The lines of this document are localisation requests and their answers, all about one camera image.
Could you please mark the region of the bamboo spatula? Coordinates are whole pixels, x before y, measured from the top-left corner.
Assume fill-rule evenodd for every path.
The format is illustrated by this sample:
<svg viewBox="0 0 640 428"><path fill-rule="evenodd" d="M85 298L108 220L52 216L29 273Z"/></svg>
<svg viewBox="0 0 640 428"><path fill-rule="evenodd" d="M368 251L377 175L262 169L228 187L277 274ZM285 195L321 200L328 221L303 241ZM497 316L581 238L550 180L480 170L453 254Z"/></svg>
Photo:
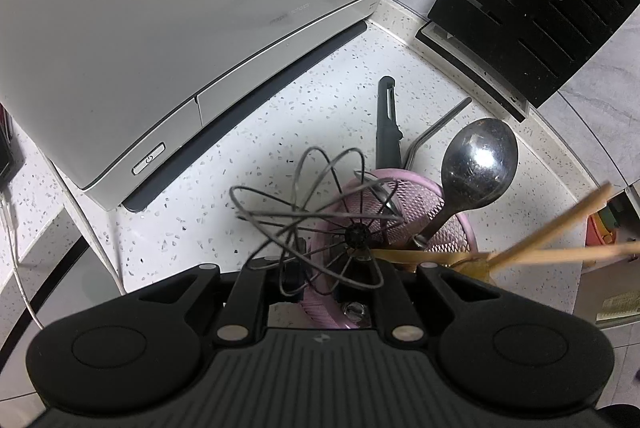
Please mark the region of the bamboo spatula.
<svg viewBox="0 0 640 428"><path fill-rule="evenodd" d="M486 261L488 257L486 253L438 253L408 251L408 249L373 249L372 255L389 263L401 265L409 271L416 271L416 268L422 263L436 263L436 265L447 267L475 280L494 284Z"/></svg>

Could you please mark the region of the dark green peeler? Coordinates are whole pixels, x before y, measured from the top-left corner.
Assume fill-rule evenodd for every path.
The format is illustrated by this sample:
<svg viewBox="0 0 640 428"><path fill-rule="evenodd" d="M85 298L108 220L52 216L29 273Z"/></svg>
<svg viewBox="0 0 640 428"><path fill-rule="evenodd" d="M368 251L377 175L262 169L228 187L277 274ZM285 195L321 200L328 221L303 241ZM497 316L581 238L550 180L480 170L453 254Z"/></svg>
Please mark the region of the dark green peeler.
<svg viewBox="0 0 640 428"><path fill-rule="evenodd" d="M376 107L376 168L401 167L400 141L402 133L396 121L395 80L388 75L378 82Z"/></svg>

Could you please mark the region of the large spoon wooden handle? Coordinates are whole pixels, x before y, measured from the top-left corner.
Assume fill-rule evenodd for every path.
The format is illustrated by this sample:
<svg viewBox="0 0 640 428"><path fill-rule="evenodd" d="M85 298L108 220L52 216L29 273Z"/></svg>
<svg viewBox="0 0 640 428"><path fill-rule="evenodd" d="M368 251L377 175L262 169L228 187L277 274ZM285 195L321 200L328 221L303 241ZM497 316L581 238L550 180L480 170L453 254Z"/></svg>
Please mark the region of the large spoon wooden handle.
<svg viewBox="0 0 640 428"><path fill-rule="evenodd" d="M466 125L442 159L444 205L412 243L424 248L454 215L494 203L510 187L517 168L518 141L508 124L482 118Z"/></svg>

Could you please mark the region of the pink mesh utensil cup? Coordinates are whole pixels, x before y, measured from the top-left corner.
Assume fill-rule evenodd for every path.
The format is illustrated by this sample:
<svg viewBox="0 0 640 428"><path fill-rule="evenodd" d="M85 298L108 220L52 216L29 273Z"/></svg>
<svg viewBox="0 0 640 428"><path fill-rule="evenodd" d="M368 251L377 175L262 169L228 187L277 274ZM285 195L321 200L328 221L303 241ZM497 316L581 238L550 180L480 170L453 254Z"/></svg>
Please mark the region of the pink mesh utensil cup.
<svg viewBox="0 0 640 428"><path fill-rule="evenodd" d="M344 191L347 196L329 211L366 217L324 219L314 227L309 241L311 258L335 272L354 270L355 256L367 247L407 249L412 237L444 206L440 185L400 168L358 171ZM346 301L337 296L340 289L326 274L305 289L302 308L310 322L329 330L367 326L363 307L349 311Z"/></svg>

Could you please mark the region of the black knife block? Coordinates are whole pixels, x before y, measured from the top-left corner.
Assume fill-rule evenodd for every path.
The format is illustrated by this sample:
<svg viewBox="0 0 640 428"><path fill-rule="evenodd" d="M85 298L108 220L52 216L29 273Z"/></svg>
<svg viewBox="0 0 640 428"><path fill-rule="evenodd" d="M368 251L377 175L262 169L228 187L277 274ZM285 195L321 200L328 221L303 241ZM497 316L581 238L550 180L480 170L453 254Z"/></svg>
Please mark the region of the black knife block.
<svg viewBox="0 0 640 428"><path fill-rule="evenodd" d="M613 36L639 0L436 0L416 38L523 122Z"/></svg>

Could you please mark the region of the steel wire whisk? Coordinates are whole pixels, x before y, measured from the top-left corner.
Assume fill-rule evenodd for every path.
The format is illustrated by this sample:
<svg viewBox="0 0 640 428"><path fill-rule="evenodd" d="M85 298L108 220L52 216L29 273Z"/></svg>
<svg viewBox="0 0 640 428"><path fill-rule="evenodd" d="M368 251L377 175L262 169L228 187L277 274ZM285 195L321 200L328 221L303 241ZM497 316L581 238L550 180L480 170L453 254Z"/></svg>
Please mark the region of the steel wire whisk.
<svg viewBox="0 0 640 428"><path fill-rule="evenodd" d="M384 284L373 255L405 226L399 181L367 171L366 157L349 148L331 157L306 149L294 169L289 197L234 185L229 197L236 217L262 233L244 268L277 274L279 292L328 296L338 286L373 292Z"/></svg>

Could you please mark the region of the black tablet device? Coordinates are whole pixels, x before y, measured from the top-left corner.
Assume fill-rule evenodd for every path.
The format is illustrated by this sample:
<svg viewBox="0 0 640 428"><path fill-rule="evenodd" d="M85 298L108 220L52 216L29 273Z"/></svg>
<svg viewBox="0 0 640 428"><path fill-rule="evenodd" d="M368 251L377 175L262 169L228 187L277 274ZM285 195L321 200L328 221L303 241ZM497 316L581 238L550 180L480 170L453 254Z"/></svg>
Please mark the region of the black tablet device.
<svg viewBox="0 0 640 428"><path fill-rule="evenodd" d="M0 107L0 126L0 181L4 188L22 167L24 155L16 139L13 119L4 107Z"/></svg>

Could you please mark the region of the small silver spoon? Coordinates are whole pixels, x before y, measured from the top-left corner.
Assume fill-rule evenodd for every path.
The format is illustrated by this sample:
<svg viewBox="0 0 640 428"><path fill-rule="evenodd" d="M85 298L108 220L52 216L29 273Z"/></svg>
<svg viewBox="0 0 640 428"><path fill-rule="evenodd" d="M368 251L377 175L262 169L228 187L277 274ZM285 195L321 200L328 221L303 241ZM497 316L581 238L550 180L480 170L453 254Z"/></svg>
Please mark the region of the small silver spoon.
<svg viewBox="0 0 640 428"><path fill-rule="evenodd" d="M368 308L364 304L357 303L357 301L344 304L343 313L350 322L358 326L366 326L370 324Z"/></svg>

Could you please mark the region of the wooden chopstick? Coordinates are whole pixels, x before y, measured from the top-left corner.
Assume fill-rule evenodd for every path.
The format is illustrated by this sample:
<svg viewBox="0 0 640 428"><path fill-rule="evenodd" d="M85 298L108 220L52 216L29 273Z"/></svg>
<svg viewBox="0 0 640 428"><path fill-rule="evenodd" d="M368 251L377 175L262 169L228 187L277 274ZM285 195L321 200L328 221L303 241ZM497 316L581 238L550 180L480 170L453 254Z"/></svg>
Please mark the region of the wooden chopstick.
<svg viewBox="0 0 640 428"><path fill-rule="evenodd" d="M488 267L498 269L514 263L524 263L524 265L578 263L578 261L599 261L638 254L638 242L562 249L529 249L515 255L495 255L488 259Z"/></svg>
<svg viewBox="0 0 640 428"><path fill-rule="evenodd" d="M507 263L514 263L515 260L522 258L524 255L528 255L536 251L536 249L547 245L560 234L573 228L578 222L584 222L589 215L601 209L612 193L613 186L609 182L605 182L570 207L570 209L519 241L518 244L489 258L488 267L490 269L501 268Z"/></svg>

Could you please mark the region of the white utensil sterilizer appliance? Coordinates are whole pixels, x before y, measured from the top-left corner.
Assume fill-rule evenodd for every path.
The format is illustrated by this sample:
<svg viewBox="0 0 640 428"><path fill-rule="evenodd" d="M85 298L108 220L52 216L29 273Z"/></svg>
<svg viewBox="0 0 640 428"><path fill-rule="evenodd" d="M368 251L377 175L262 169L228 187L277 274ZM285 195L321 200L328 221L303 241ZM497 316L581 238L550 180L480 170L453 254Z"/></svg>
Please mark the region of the white utensil sterilizer appliance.
<svg viewBox="0 0 640 428"><path fill-rule="evenodd" d="M1 101L100 206L379 0L1 0Z"/></svg>

